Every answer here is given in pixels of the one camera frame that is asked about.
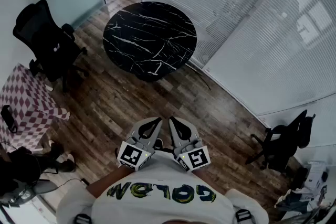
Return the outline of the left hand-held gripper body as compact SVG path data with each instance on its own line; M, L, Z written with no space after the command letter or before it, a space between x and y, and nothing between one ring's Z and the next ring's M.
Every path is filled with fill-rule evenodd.
M153 147L144 145L139 139L132 136L122 142L117 160L120 165L138 171L154 153L155 150Z

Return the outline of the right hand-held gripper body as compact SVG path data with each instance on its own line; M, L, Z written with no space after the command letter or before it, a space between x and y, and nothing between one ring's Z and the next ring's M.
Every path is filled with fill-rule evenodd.
M202 140L193 140L173 150L175 160L186 172L205 167L211 163L207 146Z

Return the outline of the person's left forearm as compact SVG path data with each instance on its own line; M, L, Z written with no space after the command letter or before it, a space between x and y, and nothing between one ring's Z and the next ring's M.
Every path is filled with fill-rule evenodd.
M108 189L108 187L118 182L119 180L129 176L133 172L134 170L126 166L120 166L110 172L105 177L87 186L86 190L91 193L95 198L98 198L106 189Z

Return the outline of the person's white printed T-shirt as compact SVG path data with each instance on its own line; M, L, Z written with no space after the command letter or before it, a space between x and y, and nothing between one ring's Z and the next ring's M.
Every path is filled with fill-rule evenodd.
M186 172L167 152L158 151L139 170L114 183L98 198L75 186L60 201L57 224L73 224L86 214L92 224L237 224L235 213L249 210L251 224L269 224L266 210L230 189L225 195Z

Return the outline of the black office chair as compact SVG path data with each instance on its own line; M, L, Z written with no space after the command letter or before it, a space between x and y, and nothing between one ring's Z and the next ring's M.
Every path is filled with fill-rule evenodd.
M17 16L13 35L33 52L35 60L29 63L32 75L45 74L50 82L62 78L62 90L67 92L69 70L77 70L88 76L89 72L75 65L81 55L87 54L85 47L80 48L70 24L59 27L50 12L46 0L26 6Z
M277 125L274 128L265 129L264 140L251 134L250 137L261 145L262 150L255 156L247 158L245 164L249 165L263 156L261 170L269 168L284 173L289 159L294 156L297 149L305 148L310 143L316 115L307 116L307 112L307 110L301 112L289 125Z

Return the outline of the round black marble table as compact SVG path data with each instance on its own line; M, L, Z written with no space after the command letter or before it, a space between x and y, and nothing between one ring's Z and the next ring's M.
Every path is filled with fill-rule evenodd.
M117 67L142 81L154 82L189 61L197 33L178 8L160 2L138 2L110 18L102 39L108 57Z

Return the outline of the dark crumpled bag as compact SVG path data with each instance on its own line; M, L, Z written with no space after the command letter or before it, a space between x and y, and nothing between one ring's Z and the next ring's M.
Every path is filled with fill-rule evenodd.
M280 196L274 205L282 212L299 212L306 214L318 208L327 192L327 187L323 186L320 190L311 192L304 187L302 189L288 190L284 196Z

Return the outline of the pink white checkered cloth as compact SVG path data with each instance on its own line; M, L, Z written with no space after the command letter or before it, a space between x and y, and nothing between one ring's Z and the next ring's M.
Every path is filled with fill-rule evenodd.
M11 152L21 146L41 150L39 142L54 119L68 120L70 112L59 107L38 75L18 63L0 88L0 111L5 108L13 119L12 130L0 115L0 142Z

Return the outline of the white cardboard box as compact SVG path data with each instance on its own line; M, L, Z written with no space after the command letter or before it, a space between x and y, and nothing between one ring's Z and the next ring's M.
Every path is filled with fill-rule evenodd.
M327 167L324 162L316 161L310 161L308 165L310 165L310 169L304 186L313 191L321 186L323 182L322 176L327 171Z

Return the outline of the black strapped device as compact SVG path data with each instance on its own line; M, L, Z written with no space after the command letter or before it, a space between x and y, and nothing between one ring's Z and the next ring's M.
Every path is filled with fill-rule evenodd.
M17 125L15 124L15 120L12 117L11 112L9 111L10 106L9 105L4 105L0 111L0 115L4 122L6 123L9 131L13 134L17 133Z

